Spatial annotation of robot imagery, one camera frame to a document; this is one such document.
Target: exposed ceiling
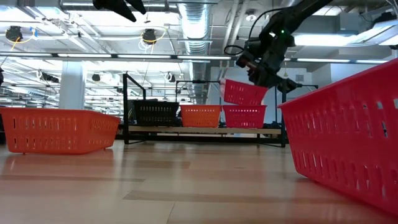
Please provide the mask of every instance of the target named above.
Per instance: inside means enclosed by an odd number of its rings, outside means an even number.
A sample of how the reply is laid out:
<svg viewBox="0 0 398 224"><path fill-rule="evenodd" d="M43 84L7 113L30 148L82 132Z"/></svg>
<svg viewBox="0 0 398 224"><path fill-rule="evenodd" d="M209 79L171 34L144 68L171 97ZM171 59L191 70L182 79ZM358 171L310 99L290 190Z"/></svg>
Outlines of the exposed ceiling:
<svg viewBox="0 0 398 224"><path fill-rule="evenodd" d="M57 6L57 4L45 5L48 4L48 1L36 0L36 5L31 7L12 5L10 4L12 1L6 0L0 0L0 2L2 3L2 6L0 6L1 52L8 52L13 48L13 43L9 42L5 37L5 31L10 26L21 26L24 36L23 41L29 41L23 44L16 44L12 50L13 52L187 54L187 33L183 31L181 26L182 15L176 12L180 9L180 7L177 7L177 3L192 2L192 0L169 1L168 10L165 8L165 1L145 1L144 4L148 6L148 13L143 16L138 12L134 12L137 17L137 22L135 23L113 12L94 11L90 5L91 0L63 0L61 1L61 4L63 4L61 6ZM247 11L242 9L252 9L254 15L258 16L268 9L286 6L297 1L258 0L248 1L246 6L244 5L246 1L241 1L234 18L231 18L233 0L193 2L217 3L208 5L210 13L209 33L205 38L202 38L202 42L209 43L207 54L221 55L223 54L223 42L228 29L228 21L231 19L237 21L240 13ZM342 21L345 17L340 19L337 18L337 15L347 14L356 16L356 19L358 19L362 18L359 13L364 13L364 20L360 19L362 21L360 21L361 24L358 25L358 29L365 29L364 27L370 26L366 20L375 19L383 11L377 14L368 14L368 12L373 12L375 9L386 6L390 7L383 0L334 1L329 6L319 10L315 15L318 18L328 17L325 19L336 18ZM265 20L261 19L257 23L253 30L254 36L261 31L264 22ZM325 22L319 23L317 26L310 24L311 21L307 22L308 26L313 28L313 33L322 32L323 29L327 28L327 23ZM242 20L234 44L244 45L252 23L253 21ZM145 29L155 29L157 38L160 38L156 44L146 45L142 43L141 35ZM379 45L366 47L298 46L289 49L287 57L379 59L386 58L390 54L391 51L388 46ZM118 114L120 111L118 108L122 108L121 101L118 101L121 100L121 94L114 88L106 87L121 86L120 74L126 71L145 87L152 87L151 94L154 98L162 100L163 97L166 97L168 100L173 101L175 99L173 98L175 84L166 81L164 75L171 73L175 75L177 80L191 80L195 78L192 77L191 64L190 62L85 62L88 70L88 83L86 85L89 87L86 91L86 106L96 110L110 108L111 113ZM205 67L218 66L218 64L215 65L213 63L204 64ZM316 68L316 65L312 63L288 63L287 66L307 68L310 72ZM4 73L5 83L23 84L25 86L3 88L2 96L0 96L1 105L57 106L59 88L45 87L48 83L37 77L37 71L41 70L61 79L62 61L9 57L2 65L2 68L6 71ZM210 69L206 69L206 72L209 74L202 74L203 77L215 78L211 76ZM91 79L94 73L103 77L100 82L94 82ZM206 85L199 87L187 85L187 87L187 90L182 91L179 100L183 98L183 103L202 103L203 101L199 102L198 91L203 90L206 93ZM139 94L138 90L136 93L132 92L131 98L140 98Z"/></svg>

